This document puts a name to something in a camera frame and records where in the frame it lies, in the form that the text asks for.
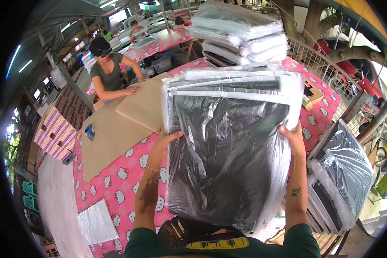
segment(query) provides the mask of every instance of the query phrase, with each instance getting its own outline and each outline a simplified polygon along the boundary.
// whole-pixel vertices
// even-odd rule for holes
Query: concrete floor
[[[51,235],[63,258],[93,258],[77,223],[73,162],[64,165],[46,155],[38,169],[37,196],[46,235]]]

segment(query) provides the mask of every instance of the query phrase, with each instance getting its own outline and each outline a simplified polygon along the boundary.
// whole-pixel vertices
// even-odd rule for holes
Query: forearm tattoo
[[[144,207],[156,206],[158,201],[159,171],[154,171],[142,189],[139,200],[143,201]]]
[[[291,190],[291,197],[296,197],[297,194],[301,191],[301,188],[298,189],[292,189]]]

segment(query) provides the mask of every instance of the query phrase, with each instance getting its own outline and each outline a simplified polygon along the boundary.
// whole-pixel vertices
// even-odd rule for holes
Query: hand
[[[141,90],[141,87],[138,86],[130,86],[123,90],[124,95],[135,95],[136,92]]]
[[[149,80],[149,78],[140,78],[140,79],[138,78],[138,82],[139,82],[139,83],[142,83],[142,82],[144,82],[145,80]]]
[[[280,126],[279,132],[289,140],[292,154],[300,154],[304,157],[306,156],[303,131],[299,121],[293,132],[289,131],[285,126]]]
[[[150,151],[149,160],[153,162],[162,162],[162,159],[166,156],[167,146],[170,142],[172,142],[172,140],[177,139],[182,135],[184,135],[182,131],[167,135],[165,130],[161,128],[159,137]]]

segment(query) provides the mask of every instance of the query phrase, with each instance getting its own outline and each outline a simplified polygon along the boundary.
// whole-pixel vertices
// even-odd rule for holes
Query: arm
[[[129,57],[123,56],[122,61],[120,61],[120,62],[124,65],[127,65],[128,67],[131,67],[134,70],[136,76],[138,76],[138,81],[140,83],[147,80],[147,78],[143,77],[143,74],[142,74],[142,71],[141,71],[139,65],[135,61],[133,61],[132,59],[130,59]]]
[[[140,87],[128,87],[123,90],[105,90],[105,86],[103,85],[100,76],[94,76],[92,82],[94,89],[101,100],[113,100],[124,95],[134,95],[141,89]]]
[[[285,232],[287,232],[297,224],[309,224],[306,213],[308,208],[307,157],[299,121],[294,132],[284,126],[280,126],[279,131],[288,138],[292,152],[285,205]]]
[[[155,142],[149,154],[148,163],[142,176],[140,186],[135,197],[135,218],[132,230],[145,227],[155,231],[154,216],[156,202],[158,201],[159,172],[162,160],[166,155],[168,144],[183,135],[175,132],[165,135],[162,129],[158,140]]]

